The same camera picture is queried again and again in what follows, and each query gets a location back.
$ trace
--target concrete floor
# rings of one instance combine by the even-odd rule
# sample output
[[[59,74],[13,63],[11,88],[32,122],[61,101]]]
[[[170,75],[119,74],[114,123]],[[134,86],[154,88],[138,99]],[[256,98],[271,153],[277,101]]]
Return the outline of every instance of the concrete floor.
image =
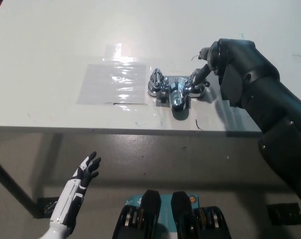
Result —
[[[112,238],[126,198],[148,188],[197,193],[219,206],[233,239],[301,239],[272,227],[266,204],[300,202],[259,156],[255,138],[0,133],[0,163],[33,198],[58,196],[92,151],[102,157],[70,238]],[[49,219],[32,216],[0,184],[0,239],[36,239]]]

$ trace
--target white robotic hand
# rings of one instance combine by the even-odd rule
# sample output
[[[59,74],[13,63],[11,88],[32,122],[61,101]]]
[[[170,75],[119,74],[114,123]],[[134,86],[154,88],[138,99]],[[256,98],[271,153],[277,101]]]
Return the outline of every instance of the white robotic hand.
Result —
[[[66,183],[52,213],[50,228],[41,239],[65,239],[72,234],[87,187],[99,175],[96,169],[101,158],[94,160],[95,156],[96,152],[93,152],[86,157]]]

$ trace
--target white table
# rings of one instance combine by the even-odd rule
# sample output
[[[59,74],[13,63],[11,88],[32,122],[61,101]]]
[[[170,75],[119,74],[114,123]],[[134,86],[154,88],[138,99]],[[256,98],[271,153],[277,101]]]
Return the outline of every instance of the white table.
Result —
[[[123,59],[189,75],[205,63],[191,58],[221,37],[253,40],[301,99],[301,1],[6,0],[0,8],[0,129],[259,132],[244,110],[221,100],[211,75],[208,102],[192,101],[185,120],[146,94],[150,72],[146,105],[77,103],[87,65],[115,44],[122,44]]]

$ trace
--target plastic sheet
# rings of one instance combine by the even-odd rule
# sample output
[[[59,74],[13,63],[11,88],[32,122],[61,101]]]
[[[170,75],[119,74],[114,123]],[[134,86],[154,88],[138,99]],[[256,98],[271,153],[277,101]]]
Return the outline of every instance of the plastic sheet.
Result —
[[[146,65],[130,60],[88,65],[78,104],[144,104]]]

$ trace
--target robotic hand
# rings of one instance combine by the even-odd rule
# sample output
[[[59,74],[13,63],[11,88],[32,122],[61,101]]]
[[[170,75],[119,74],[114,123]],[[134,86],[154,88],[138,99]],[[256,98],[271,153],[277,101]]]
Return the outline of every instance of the robotic hand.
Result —
[[[207,64],[193,84],[218,76],[222,98],[248,112],[263,133],[261,155],[301,199],[301,101],[252,41],[219,39],[198,58]]]
[[[99,172],[101,158],[94,160],[96,152],[87,156],[66,183],[50,219],[50,228],[41,239],[65,239],[72,234],[76,217],[91,180]]]

